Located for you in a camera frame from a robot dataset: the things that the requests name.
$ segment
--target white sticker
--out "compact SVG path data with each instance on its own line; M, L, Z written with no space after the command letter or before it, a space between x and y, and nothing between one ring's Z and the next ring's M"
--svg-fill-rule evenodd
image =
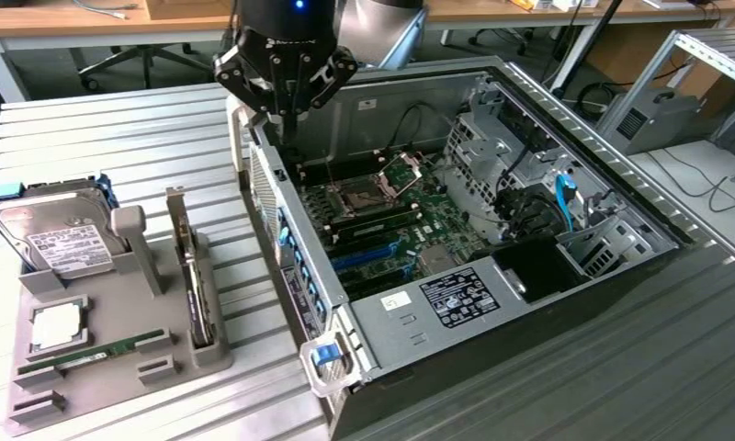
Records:
M365 99L359 102L359 110L371 110L372 108L376 108L379 105L379 100L376 98L373 99Z
M57 365L57 368L61 370L74 368L76 366L86 365L88 363L94 363L98 360L102 360L104 358L108 358L109 354L105 352L98 352L97 354L92 356L84 356L73 361L68 361L66 363L62 363Z
M112 254L94 225L30 234L33 244L56 273L109 264Z
M405 291L396 292L391 296L381 298L383 308L388 311L405 306L412 302Z

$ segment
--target robotic arm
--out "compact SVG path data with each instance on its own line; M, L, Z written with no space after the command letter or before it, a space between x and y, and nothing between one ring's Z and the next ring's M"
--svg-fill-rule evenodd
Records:
M387 40L385 31L395 31L408 42L421 32L423 0L348 0L337 14L336 0L233 1L238 1L236 44L216 60L216 79L248 107L281 124L285 143L296 133L296 121L311 107L323 107L356 73L352 52L337 46L336 22L339 28L348 24L348 29L340 29L341 40L375 33L376 40ZM396 68L408 60L407 46L393 42L388 48L403 51L401 63L393 53Z

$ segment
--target hard drive label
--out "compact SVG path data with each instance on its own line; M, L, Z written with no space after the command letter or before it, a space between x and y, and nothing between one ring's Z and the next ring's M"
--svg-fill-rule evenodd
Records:
M30 234L26 239L57 274L112 262L94 225Z
M447 328L455 328L500 308L471 267L423 283L419 288Z

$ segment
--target office chair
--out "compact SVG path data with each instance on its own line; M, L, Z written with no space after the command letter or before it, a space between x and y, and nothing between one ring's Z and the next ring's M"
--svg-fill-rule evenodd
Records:
M78 77L82 81L82 87L86 90L90 90L93 92L97 91L100 89L100 83L94 78L90 78L89 75L102 72L116 64L121 62L126 62L128 60L132 60L140 57L142 59L145 89L152 88L152 79L149 77L149 69L153 67L154 57L160 57L172 62L184 64L185 66L205 72L208 75L212 75L212 66L204 64L202 62L197 62L196 60L190 60L189 58L181 57L173 52L166 51L165 49L162 49L166 46L172 46L172 43L140 44L138 46L134 46L133 48L125 51L122 51L122 48L120 46L112 46L110 47L112 56L106 58L104 61L90 66L86 66L84 68L81 68L81 65L84 64L84 62L82 62L82 56L81 56L80 50L70 50L70 55L73 56L73 61L76 62L76 68L78 69ZM192 55L196 53L196 51L190 49L189 43L182 43L182 53L185 55Z
M533 28L525 28L523 29L523 33L520 35L520 33L513 30L512 28L509 29L500 29L503 30L513 39L515 39L515 43L517 44L517 55L521 57L523 55L525 55L525 49L528 48L528 42L532 40L533 38ZM508 41L504 37L503 34L499 33L499 30L496 29L479 29L476 31L476 35L473 35L469 39L468 39L468 44L471 44L472 46L479 46L479 36L481 34L484 34L485 32L492 32L496 37L499 37L503 41Z

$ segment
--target motherboard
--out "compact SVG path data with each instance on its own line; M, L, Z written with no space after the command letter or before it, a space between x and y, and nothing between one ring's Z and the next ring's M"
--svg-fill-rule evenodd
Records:
M349 299L468 262L487 242L447 196L436 165L397 153L379 173L300 188Z

